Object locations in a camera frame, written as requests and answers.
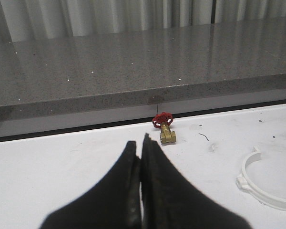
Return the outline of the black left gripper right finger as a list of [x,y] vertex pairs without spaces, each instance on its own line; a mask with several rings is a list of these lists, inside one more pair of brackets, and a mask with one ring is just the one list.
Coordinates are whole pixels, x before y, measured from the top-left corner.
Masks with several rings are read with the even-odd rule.
[[195,188],[145,135],[141,157],[144,229],[249,229],[239,215]]

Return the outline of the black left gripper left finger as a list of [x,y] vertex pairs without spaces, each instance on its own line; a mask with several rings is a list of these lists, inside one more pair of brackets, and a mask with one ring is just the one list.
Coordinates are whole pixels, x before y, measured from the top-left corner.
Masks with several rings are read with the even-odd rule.
[[90,190],[52,212],[42,229],[139,229],[141,162],[129,141],[108,173]]

